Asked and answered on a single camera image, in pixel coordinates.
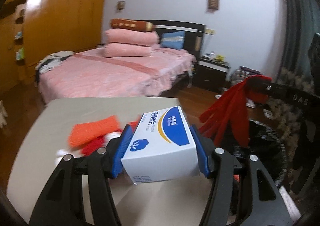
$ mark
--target curtain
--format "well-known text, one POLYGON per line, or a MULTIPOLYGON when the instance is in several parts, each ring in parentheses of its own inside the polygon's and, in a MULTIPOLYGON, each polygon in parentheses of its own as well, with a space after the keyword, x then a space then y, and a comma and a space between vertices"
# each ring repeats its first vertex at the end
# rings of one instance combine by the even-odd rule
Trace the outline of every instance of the curtain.
MULTIPOLYGON (((303 91, 313 92, 308 49, 315 32, 320 32, 319 0, 287 0, 287 31, 277 83, 286 84, 303 91)), ((282 139, 288 146, 289 161, 297 146, 302 111, 278 99, 270 99, 269 105, 282 139)))

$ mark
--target red cloth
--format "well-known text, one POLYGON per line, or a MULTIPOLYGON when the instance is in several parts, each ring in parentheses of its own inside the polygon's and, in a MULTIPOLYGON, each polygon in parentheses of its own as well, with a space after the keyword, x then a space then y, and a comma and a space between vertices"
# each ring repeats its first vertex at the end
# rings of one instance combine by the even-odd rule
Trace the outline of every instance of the red cloth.
MULTIPOLYGON (((132 130, 134 131, 140 121, 141 117, 139 117, 136 121, 131 121, 129 122, 129 125, 132 127, 132 130)), ((95 152, 98 148, 104 147, 105 146, 105 140, 104 136, 99 136, 93 140, 91 140, 85 147, 81 150, 81 153, 84 156, 89 156, 91 153, 95 152)))
POLYGON ((100 136, 90 141, 82 150, 81 153, 84 156, 89 156, 91 153, 95 152, 98 148, 103 147, 104 136, 100 136))
MULTIPOLYGON (((271 81, 271 78, 263 75, 255 76, 271 81)), ((267 95, 256 93, 245 87, 247 80, 251 77, 232 86, 218 101, 199 116, 199 120, 205 122, 199 128, 199 132, 207 138, 215 135, 213 142, 216 146, 220 146, 228 121, 231 123, 232 133, 239 145, 242 147, 248 146, 249 120, 246 98, 257 103, 265 103, 268 99, 267 95)))
POLYGON ((135 131, 135 129, 137 128, 140 120, 141 120, 141 117, 138 117, 138 119, 136 121, 129 122, 129 125, 132 128, 132 131, 135 131))

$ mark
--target beige table surface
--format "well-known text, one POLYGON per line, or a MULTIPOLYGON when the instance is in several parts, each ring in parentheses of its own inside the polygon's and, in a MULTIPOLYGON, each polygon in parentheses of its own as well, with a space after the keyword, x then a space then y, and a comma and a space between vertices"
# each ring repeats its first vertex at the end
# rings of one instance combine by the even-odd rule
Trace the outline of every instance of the beige table surface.
MULTIPOLYGON (((58 149, 67 149, 67 137, 77 123, 117 115, 121 126, 138 115, 179 105, 173 98, 65 98, 50 102, 33 124, 17 154, 7 196, 29 222, 33 207, 55 168, 58 149)), ((132 185, 125 175, 110 180, 123 226, 199 225, 211 188, 202 175, 172 181, 132 185)), ((83 177, 86 220, 90 212, 87 177, 83 177)))

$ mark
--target wall switch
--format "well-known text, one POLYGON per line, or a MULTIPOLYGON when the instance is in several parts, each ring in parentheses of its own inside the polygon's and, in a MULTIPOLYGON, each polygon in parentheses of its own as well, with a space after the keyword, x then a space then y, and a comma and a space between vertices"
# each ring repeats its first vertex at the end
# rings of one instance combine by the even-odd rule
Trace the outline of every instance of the wall switch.
POLYGON ((210 35, 215 35, 216 31, 214 29, 205 29, 204 33, 205 34, 210 34, 210 35))

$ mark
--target bag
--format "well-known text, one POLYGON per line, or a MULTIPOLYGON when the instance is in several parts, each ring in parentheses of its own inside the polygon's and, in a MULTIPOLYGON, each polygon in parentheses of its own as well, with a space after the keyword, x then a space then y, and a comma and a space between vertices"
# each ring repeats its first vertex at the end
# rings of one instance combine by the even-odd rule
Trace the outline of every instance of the bag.
POLYGON ((240 147, 228 124, 220 147, 235 155, 241 163, 255 154, 279 187, 287 172, 287 154, 278 134, 265 124, 249 120, 249 137, 248 148, 240 147))

